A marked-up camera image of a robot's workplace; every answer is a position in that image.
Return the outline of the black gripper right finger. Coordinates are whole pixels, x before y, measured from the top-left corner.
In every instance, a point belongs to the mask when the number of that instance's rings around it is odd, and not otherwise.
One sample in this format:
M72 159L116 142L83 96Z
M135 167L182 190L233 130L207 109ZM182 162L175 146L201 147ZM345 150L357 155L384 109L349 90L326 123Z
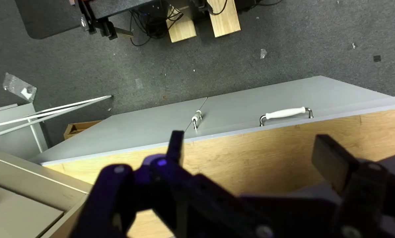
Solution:
M316 135L311 164L340 197L332 216L338 238L390 238L380 228L382 216L395 221L395 174L384 166L359 160L328 135Z

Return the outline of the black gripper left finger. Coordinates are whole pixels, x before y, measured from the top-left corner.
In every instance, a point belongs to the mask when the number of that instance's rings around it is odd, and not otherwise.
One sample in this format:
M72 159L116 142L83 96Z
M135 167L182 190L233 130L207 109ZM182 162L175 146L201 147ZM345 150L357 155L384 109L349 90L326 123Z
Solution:
M83 205L71 238L125 238L143 211L153 212L174 238L257 238L268 219L203 175L179 164L183 134L167 151L128 164L104 167Z

